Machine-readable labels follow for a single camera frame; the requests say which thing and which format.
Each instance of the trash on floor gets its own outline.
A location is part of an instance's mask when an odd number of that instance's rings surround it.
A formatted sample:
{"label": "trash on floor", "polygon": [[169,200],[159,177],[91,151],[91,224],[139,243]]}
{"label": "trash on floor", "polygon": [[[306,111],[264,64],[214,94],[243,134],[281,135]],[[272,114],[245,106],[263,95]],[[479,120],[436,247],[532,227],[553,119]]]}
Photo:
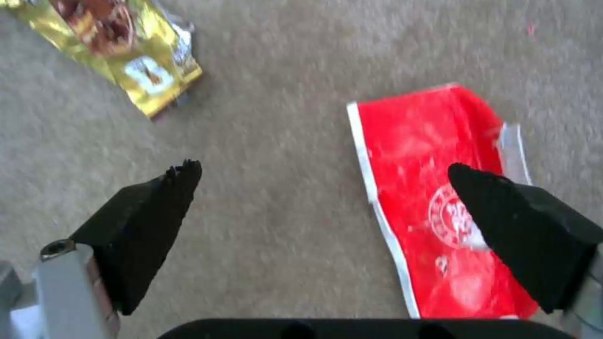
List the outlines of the trash on floor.
{"label": "trash on floor", "polygon": [[0,0],[70,58],[153,117],[201,75],[192,25],[153,0]]}
{"label": "trash on floor", "polygon": [[487,247],[447,176],[450,164],[462,162],[497,174],[511,166],[514,177],[529,181],[513,139],[519,128],[457,84],[351,103],[348,115],[411,317],[533,315],[537,304]]}

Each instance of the beige carpet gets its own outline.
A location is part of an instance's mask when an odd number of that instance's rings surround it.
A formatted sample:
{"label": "beige carpet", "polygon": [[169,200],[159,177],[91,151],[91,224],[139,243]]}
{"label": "beige carpet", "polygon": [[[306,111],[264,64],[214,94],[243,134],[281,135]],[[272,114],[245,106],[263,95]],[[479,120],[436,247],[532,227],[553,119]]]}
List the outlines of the beige carpet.
{"label": "beige carpet", "polygon": [[[173,0],[206,75],[151,122],[0,11],[0,258],[22,276],[120,187],[204,176],[123,338],[206,317],[404,317],[346,103],[458,81],[536,184],[603,223],[600,0]],[[533,25],[533,35],[528,27]]]}

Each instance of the brown image on wrapper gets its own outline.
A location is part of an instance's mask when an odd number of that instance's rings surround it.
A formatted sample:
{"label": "brown image on wrapper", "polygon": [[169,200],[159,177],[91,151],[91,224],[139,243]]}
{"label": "brown image on wrapper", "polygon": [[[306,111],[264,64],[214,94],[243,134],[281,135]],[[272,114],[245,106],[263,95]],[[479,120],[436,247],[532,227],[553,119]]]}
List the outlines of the brown image on wrapper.
{"label": "brown image on wrapper", "polygon": [[128,52],[134,45],[132,15],[123,0],[52,0],[77,37],[97,55]]}

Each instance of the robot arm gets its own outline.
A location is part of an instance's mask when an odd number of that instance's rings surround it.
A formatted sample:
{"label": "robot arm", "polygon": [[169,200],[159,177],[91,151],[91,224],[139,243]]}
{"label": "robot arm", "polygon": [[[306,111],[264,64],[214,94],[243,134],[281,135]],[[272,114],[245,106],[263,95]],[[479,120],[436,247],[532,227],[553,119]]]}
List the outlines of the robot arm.
{"label": "robot arm", "polygon": [[[187,161],[127,187],[69,239],[46,246],[34,281],[0,262],[0,337],[115,338],[163,264],[201,177]],[[579,338],[603,338],[603,231],[546,191],[452,165],[452,186],[487,244],[546,311],[564,310]],[[570,338],[520,320],[199,320],[161,339]]]}

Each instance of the white circular logo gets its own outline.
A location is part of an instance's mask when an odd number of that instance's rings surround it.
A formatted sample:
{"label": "white circular logo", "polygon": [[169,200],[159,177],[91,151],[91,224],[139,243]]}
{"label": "white circular logo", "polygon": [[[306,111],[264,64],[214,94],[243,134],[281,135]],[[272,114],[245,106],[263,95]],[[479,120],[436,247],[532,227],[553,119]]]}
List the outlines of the white circular logo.
{"label": "white circular logo", "polygon": [[455,249],[487,249],[482,232],[450,184],[440,187],[429,202],[429,223],[435,235]]}

